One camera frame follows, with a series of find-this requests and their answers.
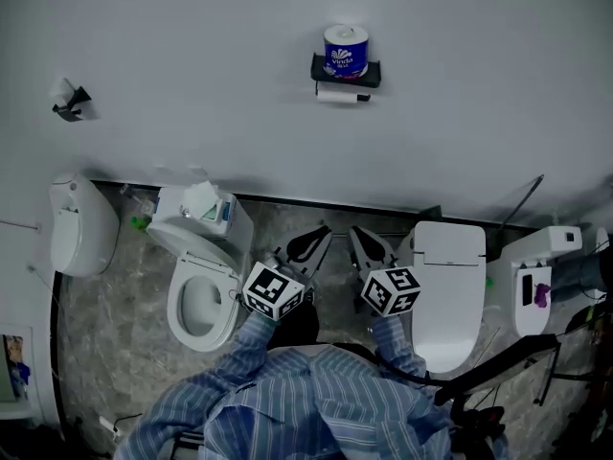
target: marble floor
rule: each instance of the marble floor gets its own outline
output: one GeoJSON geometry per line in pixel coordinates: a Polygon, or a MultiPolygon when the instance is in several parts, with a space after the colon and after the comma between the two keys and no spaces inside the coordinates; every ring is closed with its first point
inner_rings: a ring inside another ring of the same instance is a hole
{"type": "MultiPolygon", "coordinates": [[[[131,226],[130,219],[140,216],[135,201],[121,196],[116,187],[100,189],[121,217],[118,245],[110,267],[102,275],[62,279],[57,375],[68,423],[82,418],[81,430],[90,447],[112,453],[112,435],[100,426],[99,416],[114,421],[145,411],[175,381],[213,366],[228,345],[215,353],[201,354],[173,336],[167,323],[166,300],[175,258],[131,226]]],[[[154,191],[137,194],[156,197],[154,191]]],[[[345,234],[350,226],[359,225],[384,234],[392,246],[397,246],[415,222],[285,204],[241,204],[255,223],[254,260],[260,259],[287,230],[321,223],[332,229],[334,237],[328,255],[314,279],[321,325],[319,340],[356,342],[373,348],[371,316],[367,312],[354,314],[354,273],[345,234]]],[[[497,240],[504,244],[521,235],[505,230],[497,240]]],[[[584,306],[578,298],[554,305],[548,331],[563,332],[571,316],[584,306]]],[[[587,331],[560,338],[563,345],[559,372],[581,373],[589,369],[589,339],[587,331]]],[[[484,320],[471,357],[454,376],[495,356],[512,342],[509,333],[484,320]]],[[[579,382],[555,380],[544,406],[534,405],[546,364],[539,362],[505,382],[495,397],[496,404],[506,409],[503,423],[515,458],[548,458],[551,443],[565,427],[568,414],[579,408],[586,394],[579,382]]],[[[477,403],[486,393],[475,394],[469,404],[477,403]]],[[[490,405],[493,399],[490,395],[482,406],[490,405]]],[[[135,421],[126,420],[120,426],[130,431],[135,421]]]]}

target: black pants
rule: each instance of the black pants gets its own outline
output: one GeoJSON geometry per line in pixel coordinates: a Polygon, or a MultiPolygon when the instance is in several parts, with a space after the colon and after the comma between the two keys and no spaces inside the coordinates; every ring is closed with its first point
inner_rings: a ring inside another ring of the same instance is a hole
{"type": "MultiPolygon", "coordinates": [[[[317,316],[317,310],[311,303],[304,302],[281,319],[281,323],[275,329],[266,349],[321,344],[317,342],[318,333],[319,317],[317,316]]],[[[361,344],[334,342],[332,345],[377,364],[375,355],[361,344]]]]}

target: person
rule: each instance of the person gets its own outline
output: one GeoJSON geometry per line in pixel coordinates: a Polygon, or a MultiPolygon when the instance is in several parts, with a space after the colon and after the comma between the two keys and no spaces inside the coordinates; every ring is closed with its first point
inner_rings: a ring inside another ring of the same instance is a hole
{"type": "MultiPolygon", "coordinates": [[[[315,308],[277,325],[253,311],[213,370],[170,387],[118,447],[117,460],[157,458],[182,432],[204,435],[198,458],[452,458],[449,407],[421,385],[377,367],[359,345],[316,344],[315,308]]],[[[378,317],[380,356],[425,376],[397,316],[378,317]]],[[[504,436],[492,446],[505,458],[504,436]]]]}

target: purple object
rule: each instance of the purple object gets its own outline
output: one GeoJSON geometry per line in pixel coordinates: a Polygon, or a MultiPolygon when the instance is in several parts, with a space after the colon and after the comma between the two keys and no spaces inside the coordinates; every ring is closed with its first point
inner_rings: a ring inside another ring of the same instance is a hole
{"type": "Polygon", "coordinates": [[[547,307],[547,293],[549,293],[551,288],[552,287],[549,287],[544,283],[539,283],[538,285],[536,285],[536,295],[534,296],[534,302],[536,303],[536,306],[540,309],[545,309],[547,307]]]}

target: wall-mounted holder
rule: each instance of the wall-mounted holder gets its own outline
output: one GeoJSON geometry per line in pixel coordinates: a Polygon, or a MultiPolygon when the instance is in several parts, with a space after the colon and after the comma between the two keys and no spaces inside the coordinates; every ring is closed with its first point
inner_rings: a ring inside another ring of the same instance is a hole
{"type": "Polygon", "coordinates": [[[325,64],[326,57],[313,53],[313,60],[310,63],[310,77],[315,80],[315,95],[317,96],[317,100],[322,103],[367,103],[371,99],[371,95],[327,90],[320,88],[320,81],[369,88],[378,88],[381,84],[380,61],[369,61],[367,72],[362,77],[358,77],[356,79],[338,79],[333,77],[324,71],[325,64]]]}
{"type": "Polygon", "coordinates": [[[75,109],[73,107],[77,104],[87,103],[91,101],[92,98],[89,97],[89,94],[85,92],[83,87],[79,87],[77,90],[73,91],[72,98],[66,103],[66,105],[57,105],[53,106],[53,111],[64,121],[68,123],[74,123],[76,121],[82,121],[83,118],[80,116],[81,110],[75,109]]]}

